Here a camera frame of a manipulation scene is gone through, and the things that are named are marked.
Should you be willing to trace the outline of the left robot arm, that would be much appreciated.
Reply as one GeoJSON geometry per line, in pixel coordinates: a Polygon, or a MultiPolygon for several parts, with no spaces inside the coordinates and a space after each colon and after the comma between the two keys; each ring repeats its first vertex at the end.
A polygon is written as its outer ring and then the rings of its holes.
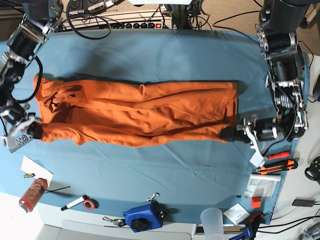
{"type": "Polygon", "coordinates": [[[256,28],[261,54],[268,66],[267,88],[276,117],[243,120],[235,127],[223,129],[219,136],[227,142],[258,142],[271,145],[300,138],[308,129],[303,85],[298,70],[304,68],[297,38],[310,5],[316,0],[265,0],[259,11],[256,28]]]}

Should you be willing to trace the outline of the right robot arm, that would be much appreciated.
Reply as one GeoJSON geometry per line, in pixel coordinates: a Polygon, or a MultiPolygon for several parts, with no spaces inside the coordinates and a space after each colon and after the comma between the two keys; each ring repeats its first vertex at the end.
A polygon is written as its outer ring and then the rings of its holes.
{"type": "Polygon", "coordinates": [[[62,22],[64,5],[60,0],[23,0],[21,6],[21,23],[7,42],[8,51],[0,58],[0,119],[12,126],[11,134],[24,130],[33,135],[40,129],[37,119],[28,115],[22,105],[32,100],[40,88],[43,65],[38,52],[62,22]],[[32,61],[39,68],[34,91],[30,97],[17,100],[12,96],[13,89],[32,61]]]}

